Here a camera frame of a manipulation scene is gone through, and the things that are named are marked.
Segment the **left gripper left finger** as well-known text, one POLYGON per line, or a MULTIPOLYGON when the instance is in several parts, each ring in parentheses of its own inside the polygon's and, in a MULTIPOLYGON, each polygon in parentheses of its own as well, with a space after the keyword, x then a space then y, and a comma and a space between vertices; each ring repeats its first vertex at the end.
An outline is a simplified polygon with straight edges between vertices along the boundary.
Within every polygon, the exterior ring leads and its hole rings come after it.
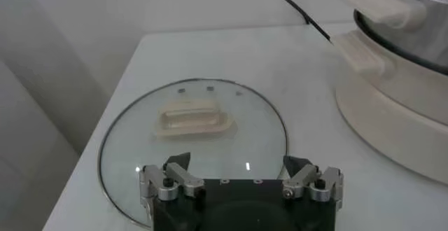
POLYGON ((150 204, 156 198, 170 202, 184 196, 199 199, 205 196, 205 181, 188 172, 190 153, 170 156, 161 168, 145 165, 139 170, 140 203, 150 204))

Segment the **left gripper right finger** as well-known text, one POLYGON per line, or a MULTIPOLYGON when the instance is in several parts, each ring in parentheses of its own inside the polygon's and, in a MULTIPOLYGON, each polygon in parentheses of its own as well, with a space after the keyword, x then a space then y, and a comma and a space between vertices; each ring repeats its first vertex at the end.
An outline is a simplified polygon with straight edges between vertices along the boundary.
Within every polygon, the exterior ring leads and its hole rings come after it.
POLYGON ((342 203, 344 175, 340 169, 319 167, 305 158, 286 155, 283 165, 289 178, 282 181, 282 194, 287 200, 295 200, 306 194, 315 202, 342 203))

